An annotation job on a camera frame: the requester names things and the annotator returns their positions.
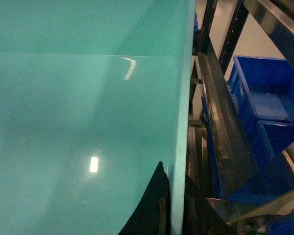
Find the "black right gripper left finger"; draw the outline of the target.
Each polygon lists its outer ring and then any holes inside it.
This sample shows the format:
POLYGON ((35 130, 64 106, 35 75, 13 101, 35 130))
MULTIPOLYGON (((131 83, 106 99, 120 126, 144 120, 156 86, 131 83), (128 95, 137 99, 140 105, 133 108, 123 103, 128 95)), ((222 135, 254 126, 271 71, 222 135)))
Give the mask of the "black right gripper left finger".
POLYGON ((160 161, 133 214, 120 235, 168 235, 170 233, 170 183, 160 161))

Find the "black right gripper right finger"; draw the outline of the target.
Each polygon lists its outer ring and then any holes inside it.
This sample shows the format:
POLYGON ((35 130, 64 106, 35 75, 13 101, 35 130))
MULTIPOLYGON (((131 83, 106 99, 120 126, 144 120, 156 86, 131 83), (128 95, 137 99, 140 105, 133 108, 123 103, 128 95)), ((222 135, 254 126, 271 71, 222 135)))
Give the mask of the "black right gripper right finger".
POLYGON ((185 176, 184 235, 234 235, 235 231, 217 214, 191 178, 185 176))

